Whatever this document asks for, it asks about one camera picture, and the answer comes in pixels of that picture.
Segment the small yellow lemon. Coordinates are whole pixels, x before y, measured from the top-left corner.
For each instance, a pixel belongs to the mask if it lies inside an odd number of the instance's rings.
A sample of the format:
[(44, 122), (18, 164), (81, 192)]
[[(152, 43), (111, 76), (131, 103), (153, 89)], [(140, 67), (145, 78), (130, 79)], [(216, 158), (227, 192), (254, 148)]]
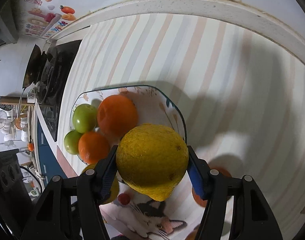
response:
[[(89, 164), (83, 169), (82, 173), (86, 172), (89, 169), (94, 169), (94, 168), (95, 168), (95, 164)], [(110, 195), (109, 197), (104, 198), (103, 205), (113, 202), (117, 198), (118, 194), (119, 194), (119, 183), (117, 178), (115, 177), (112, 186), (110, 188)]]

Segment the large yellow lemon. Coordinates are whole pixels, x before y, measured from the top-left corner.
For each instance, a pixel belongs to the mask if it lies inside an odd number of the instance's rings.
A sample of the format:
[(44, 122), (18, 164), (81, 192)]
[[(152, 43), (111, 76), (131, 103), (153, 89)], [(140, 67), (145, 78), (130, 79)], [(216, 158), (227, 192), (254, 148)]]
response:
[(173, 192), (188, 166), (188, 147), (172, 128), (142, 124), (120, 141), (117, 170), (135, 191), (162, 202)]

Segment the colourful fruit wall sticker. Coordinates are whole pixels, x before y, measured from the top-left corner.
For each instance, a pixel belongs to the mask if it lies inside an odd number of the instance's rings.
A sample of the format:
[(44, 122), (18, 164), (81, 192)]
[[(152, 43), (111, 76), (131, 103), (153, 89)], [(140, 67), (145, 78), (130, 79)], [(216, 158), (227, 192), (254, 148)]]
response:
[(56, 0), (15, 0), (22, 35), (48, 40), (77, 19), (74, 8)]

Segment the green apple on plate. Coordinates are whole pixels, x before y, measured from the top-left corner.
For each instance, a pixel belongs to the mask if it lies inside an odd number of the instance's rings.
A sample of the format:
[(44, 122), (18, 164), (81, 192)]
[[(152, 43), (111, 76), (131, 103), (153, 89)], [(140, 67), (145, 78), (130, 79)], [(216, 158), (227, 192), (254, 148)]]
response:
[(93, 105), (78, 105), (73, 113), (72, 122), (79, 133), (92, 131), (97, 126), (97, 109)]

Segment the floral white plate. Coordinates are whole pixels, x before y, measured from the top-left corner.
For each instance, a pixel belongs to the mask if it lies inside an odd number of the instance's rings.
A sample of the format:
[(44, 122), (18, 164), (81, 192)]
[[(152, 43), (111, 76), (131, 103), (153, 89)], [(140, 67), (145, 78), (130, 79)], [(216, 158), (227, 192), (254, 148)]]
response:
[(75, 129), (72, 117), (78, 105), (87, 103), (98, 109), (105, 98), (117, 94), (132, 100), (138, 111), (138, 125), (167, 126), (178, 133), (184, 141), (187, 140), (186, 124), (179, 108), (161, 90), (149, 85), (121, 86), (81, 93), (71, 108), (69, 131)]

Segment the blue cabinet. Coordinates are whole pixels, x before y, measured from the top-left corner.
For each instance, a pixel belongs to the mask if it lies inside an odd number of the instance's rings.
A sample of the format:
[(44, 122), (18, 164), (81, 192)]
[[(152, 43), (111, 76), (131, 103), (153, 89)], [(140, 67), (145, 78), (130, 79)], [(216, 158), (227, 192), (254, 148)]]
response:
[(37, 121), (37, 145), (41, 174), (44, 176), (44, 184), (47, 185), (53, 176), (56, 175), (59, 175), (64, 179), (67, 178), (48, 144), (39, 121)]

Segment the green apple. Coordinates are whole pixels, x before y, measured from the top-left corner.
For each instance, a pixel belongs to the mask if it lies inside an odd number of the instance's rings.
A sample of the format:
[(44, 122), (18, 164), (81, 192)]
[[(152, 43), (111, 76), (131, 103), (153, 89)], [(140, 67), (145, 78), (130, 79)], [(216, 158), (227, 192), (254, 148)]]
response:
[(65, 138), (63, 140), (63, 144), (65, 147), (65, 150), (71, 154), (71, 155), (78, 155), (79, 151), (78, 151), (78, 143), (79, 140), (81, 138), (82, 134), (79, 133), (78, 131), (71, 130), (69, 131), (66, 135)]
[(93, 105), (78, 105), (73, 113), (72, 122), (79, 133), (92, 131), (97, 126), (97, 109)]

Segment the black gas stove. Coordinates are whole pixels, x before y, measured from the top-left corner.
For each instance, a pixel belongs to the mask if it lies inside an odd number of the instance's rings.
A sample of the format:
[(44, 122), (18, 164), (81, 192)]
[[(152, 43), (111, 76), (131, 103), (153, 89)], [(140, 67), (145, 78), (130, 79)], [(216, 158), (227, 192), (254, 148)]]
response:
[(49, 48), (37, 85), (37, 102), (54, 141), (57, 141), (63, 92), (80, 44), (81, 40), (75, 40)]

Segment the bright orange tangerine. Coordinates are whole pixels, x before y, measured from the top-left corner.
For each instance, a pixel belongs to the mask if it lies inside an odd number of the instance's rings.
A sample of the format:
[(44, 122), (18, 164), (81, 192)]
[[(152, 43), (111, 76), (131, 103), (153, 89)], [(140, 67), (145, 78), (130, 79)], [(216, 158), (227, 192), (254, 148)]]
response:
[(137, 126), (138, 111), (131, 99), (120, 94), (111, 95), (100, 103), (97, 123), (103, 134), (120, 139)]

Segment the striped cat table mat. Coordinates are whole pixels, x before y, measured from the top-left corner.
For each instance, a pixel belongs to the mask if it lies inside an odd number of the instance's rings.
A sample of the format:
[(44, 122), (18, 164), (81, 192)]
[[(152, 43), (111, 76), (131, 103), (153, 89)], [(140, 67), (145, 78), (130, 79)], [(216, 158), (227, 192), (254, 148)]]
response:
[(176, 104), (188, 143), (233, 176), (251, 175), (284, 239), (305, 223), (305, 65), (260, 35), (204, 17), (145, 14), (97, 23), (80, 40), (62, 99), (57, 146), (86, 91), (157, 87)]

